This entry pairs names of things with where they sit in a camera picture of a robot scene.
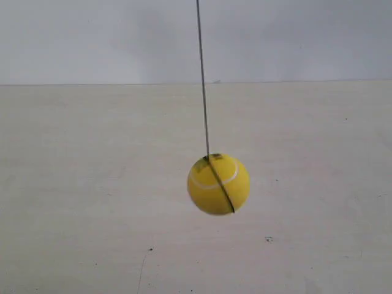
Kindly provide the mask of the yellow tennis ball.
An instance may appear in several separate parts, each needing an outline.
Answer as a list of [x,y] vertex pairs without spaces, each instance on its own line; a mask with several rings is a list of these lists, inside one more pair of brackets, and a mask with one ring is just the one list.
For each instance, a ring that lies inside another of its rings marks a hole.
[[250,177],[243,163],[228,154],[201,157],[191,167],[187,191],[204,213],[222,216],[234,213],[249,197]]

